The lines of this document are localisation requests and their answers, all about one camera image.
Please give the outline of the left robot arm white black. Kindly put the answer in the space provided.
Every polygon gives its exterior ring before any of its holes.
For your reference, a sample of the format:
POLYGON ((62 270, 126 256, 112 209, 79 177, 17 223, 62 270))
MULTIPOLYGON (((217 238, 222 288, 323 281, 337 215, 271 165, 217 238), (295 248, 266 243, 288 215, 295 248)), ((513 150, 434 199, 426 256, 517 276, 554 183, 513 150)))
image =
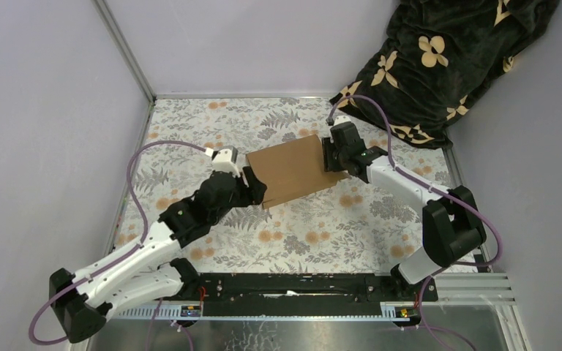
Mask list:
POLYGON ((74 273, 61 268, 49 278, 50 307, 67 340, 91 338, 114 315, 158 298, 195 296, 200 275, 186 258, 144 273, 156 259, 207 235, 234 208, 260 205, 267 186, 251 167, 239 176, 214 171, 193 195, 168 206, 146 235, 74 273))

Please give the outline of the brown cardboard box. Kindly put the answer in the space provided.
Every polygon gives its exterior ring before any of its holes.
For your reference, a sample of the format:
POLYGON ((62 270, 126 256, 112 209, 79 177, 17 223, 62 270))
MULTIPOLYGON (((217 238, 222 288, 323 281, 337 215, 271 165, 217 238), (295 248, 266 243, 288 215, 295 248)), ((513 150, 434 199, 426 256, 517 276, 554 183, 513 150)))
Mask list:
POLYGON ((321 139, 316 135, 253 151, 246 160, 267 186, 264 209, 328 189, 347 178, 343 172, 325 171, 321 139))

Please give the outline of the black floral blanket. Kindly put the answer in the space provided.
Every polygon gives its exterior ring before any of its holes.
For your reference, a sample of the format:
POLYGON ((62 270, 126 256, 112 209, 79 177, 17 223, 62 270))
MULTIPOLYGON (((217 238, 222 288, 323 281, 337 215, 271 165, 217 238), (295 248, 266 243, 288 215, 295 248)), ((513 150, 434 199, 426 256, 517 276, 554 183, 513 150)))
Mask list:
POLYGON ((445 134, 539 39, 556 1, 401 1, 381 49, 331 103, 417 148, 445 134))

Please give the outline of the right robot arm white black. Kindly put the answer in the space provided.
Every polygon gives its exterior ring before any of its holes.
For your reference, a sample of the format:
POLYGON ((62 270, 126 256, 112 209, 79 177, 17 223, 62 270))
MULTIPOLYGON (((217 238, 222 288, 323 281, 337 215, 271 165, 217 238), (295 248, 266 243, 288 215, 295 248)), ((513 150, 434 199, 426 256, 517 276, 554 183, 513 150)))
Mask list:
POLYGON ((391 270, 390 290, 397 300, 409 301, 419 292, 419 282, 455 264, 486 241, 469 189, 448 189, 393 165, 387 151, 366 146, 356 125, 345 116, 332 122, 329 131, 329 137, 322 139, 327 172, 345 171, 390 192, 405 201, 421 221, 421 247, 391 270))

